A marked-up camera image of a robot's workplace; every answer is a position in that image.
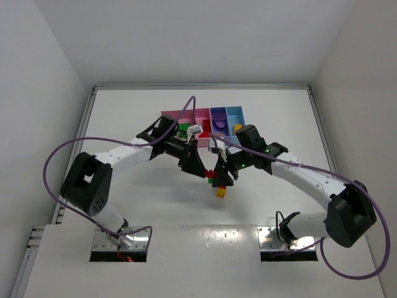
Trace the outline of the red green yellow lego stack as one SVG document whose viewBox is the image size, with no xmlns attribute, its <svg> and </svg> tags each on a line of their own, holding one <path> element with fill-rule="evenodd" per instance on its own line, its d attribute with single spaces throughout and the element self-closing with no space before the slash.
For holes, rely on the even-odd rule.
<svg viewBox="0 0 397 298">
<path fill-rule="evenodd" d="M 205 177 L 208 179 L 208 184 L 216 188 L 216 196 L 223 199 L 226 195 L 226 186 L 215 186 L 215 179 L 218 173 L 215 170 L 205 170 Z"/>
</svg>

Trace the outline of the green lego plate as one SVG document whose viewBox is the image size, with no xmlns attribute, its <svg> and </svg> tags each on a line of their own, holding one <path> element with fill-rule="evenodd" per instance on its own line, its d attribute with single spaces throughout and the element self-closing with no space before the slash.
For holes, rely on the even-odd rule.
<svg viewBox="0 0 397 298">
<path fill-rule="evenodd" d="M 190 127 L 190 123 L 178 124 L 178 131 L 186 131 Z"/>
</svg>

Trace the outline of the purple flower lego brick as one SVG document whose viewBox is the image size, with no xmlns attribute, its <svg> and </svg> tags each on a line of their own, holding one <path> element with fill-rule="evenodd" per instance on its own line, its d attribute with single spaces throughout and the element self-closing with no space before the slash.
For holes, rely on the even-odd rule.
<svg viewBox="0 0 397 298">
<path fill-rule="evenodd" d="M 223 131 L 226 129 L 226 122 L 224 121 L 214 121 L 213 122 L 213 127 L 217 131 Z"/>
</svg>

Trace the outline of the red rounded lego brick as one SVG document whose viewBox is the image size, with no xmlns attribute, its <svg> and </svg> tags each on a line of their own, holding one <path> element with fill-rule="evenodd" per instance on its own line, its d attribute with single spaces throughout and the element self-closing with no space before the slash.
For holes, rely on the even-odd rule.
<svg viewBox="0 0 397 298">
<path fill-rule="evenodd" d="M 204 131 L 204 132 L 202 132 L 201 134 L 198 135 L 199 139 L 201 139 L 201 138 L 209 138 L 209 137 L 210 137 L 210 132 L 208 132 L 208 131 Z"/>
</svg>

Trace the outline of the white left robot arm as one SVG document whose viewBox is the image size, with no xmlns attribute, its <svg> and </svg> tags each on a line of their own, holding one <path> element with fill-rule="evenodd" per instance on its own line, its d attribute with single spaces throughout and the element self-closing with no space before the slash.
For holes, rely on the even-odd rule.
<svg viewBox="0 0 397 298">
<path fill-rule="evenodd" d="M 176 138 L 178 123 L 162 115 L 126 145 L 102 153 L 78 154 L 60 190 L 62 198 L 82 211 L 109 237 L 117 240 L 128 231 L 128 222 L 109 204 L 112 179 L 137 164 L 167 154 L 178 160 L 178 167 L 188 174 L 205 177 L 197 140 Z"/>
</svg>

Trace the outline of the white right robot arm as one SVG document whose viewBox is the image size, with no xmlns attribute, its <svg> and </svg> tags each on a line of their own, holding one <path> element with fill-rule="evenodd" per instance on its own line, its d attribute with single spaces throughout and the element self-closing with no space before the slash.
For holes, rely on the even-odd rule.
<svg viewBox="0 0 397 298">
<path fill-rule="evenodd" d="M 343 182 L 335 174 L 305 166 L 283 145 L 266 143 L 254 125 L 236 132 L 238 151 L 230 153 L 221 137 L 213 137 L 208 145 L 218 155 L 213 186 L 232 186 L 242 169 L 253 166 L 280 178 L 314 199 L 322 213 L 293 212 L 276 225 L 280 241 L 291 244 L 305 237 L 331 238 L 340 246 L 350 248 L 377 217 L 367 197 L 366 187 L 358 182 Z"/>
</svg>

